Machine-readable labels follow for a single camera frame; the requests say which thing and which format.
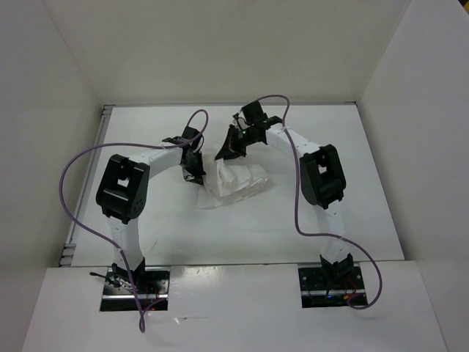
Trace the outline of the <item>white pleated skirt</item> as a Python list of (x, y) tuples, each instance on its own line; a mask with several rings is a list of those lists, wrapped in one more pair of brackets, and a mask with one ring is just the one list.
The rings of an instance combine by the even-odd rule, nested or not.
[(259, 164), (244, 158), (215, 160), (212, 147), (202, 152), (202, 161), (205, 175), (197, 196), (198, 209), (215, 209), (255, 196), (269, 181), (267, 172)]

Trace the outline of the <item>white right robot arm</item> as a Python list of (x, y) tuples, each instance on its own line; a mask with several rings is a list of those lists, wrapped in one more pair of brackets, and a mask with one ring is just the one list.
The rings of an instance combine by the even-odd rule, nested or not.
[(341, 201), (346, 181), (336, 148), (331, 144), (321, 146), (310, 142), (283, 126), (279, 117), (262, 117), (255, 122), (235, 114), (215, 158), (245, 157), (247, 147), (260, 142), (295, 158), (298, 193), (316, 208), (320, 226), (320, 231), (312, 236), (328, 238), (320, 254), (322, 282), (329, 288), (339, 287), (352, 271), (353, 258), (343, 244)]

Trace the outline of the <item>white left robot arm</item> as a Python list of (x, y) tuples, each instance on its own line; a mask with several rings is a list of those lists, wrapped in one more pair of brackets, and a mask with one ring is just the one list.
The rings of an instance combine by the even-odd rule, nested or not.
[(96, 194), (111, 229), (111, 239), (119, 246), (114, 250), (113, 275), (129, 293), (147, 286), (145, 258), (140, 248), (139, 216), (147, 202), (149, 181), (175, 166), (182, 169), (185, 181), (202, 185), (205, 171), (202, 161), (202, 137), (194, 128), (181, 136), (163, 140), (160, 149), (108, 160)]

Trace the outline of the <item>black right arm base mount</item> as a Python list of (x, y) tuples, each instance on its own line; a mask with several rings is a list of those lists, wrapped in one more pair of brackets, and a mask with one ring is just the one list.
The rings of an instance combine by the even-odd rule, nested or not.
[(318, 265), (298, 268), (300, 296), (303, 309), (346, 307), (348, 303), (363, 307), (368, 304), (359, 266), (344, 279), (327, 283)]

